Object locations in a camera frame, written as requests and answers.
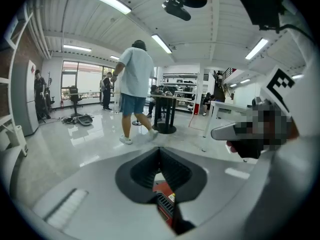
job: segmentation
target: window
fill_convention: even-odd
[[[114,69],[100,65],[64,61],[61,74],[61,99],[69,100],[69,88],[76,86],[82,98],[99,98],[100,81]]]

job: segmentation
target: shoe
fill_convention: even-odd
[[[159,132],[157,130],[151,129],[148,132],[148,134],[149,134],[149,139],[153,141],[158,136]]]
[[[120,141],[124,144],[127,144],[127,145],[131,145],[132,144],[132,140],[129,139],[129,138],[126,138],[124,135],[121,135],[120,136]]]

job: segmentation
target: ceiling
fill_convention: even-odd
[[[165,0],[120,1],[132,12],[123,15],[98,0],[40,0],[40,20],[48,49],[74,52],[62,44],[91,48],[91,52],[80,52],[79,56],[114,63],[111,55],[120,56],[140,39],[156,66],[204,62],[208,67],[250,69],[265,75],[276,64],[297,73],[305,65],[292,37],[285,30],[279,34],[259,31],[240,0],[209,0],[203,8],[186,7],[190,21],[167,14],[161,6]],[[171,46],[172,55],[151,38],[152,34],[159,34]],[[246,60],[262,37],[269,40],[261,52],[263,57]]]

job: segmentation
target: denim shorts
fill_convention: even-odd
[[[146,98],[121,93],[120,112],[124,116],[131,116],[132,113],[142,114],[145,103]]]

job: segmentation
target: floor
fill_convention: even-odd
[[[81,167],[130,151],[143,152],[154,146],[165,146],[199,156],[243,163],[237,154],[230,152],[225,141],[210,139],[207,152],[202,151],[202,144],[206,140],[203,138],[203,130],[208,116],[195,115],[192,118],[190,113],[176,111],[174,125],[177,131],[173,134],[159,134],[153,141],[148,141],[146,128],[132,125],[130,138],[133,144],[125,145],[119,141],[123,133],[121,114],[104,111],[101,105],[96,104],[78,109],[78,113],[94,117],[90,126],[63,124],[57,120],[72,113],[73,109],[70,108],[53,112],[52,119],[41,124],[34,135],[26,138],[28,155],[19,162],[11,193],[30,208],[44,193]],[[220,119],[219,125],[215,126],[230,123],[229,120]]]

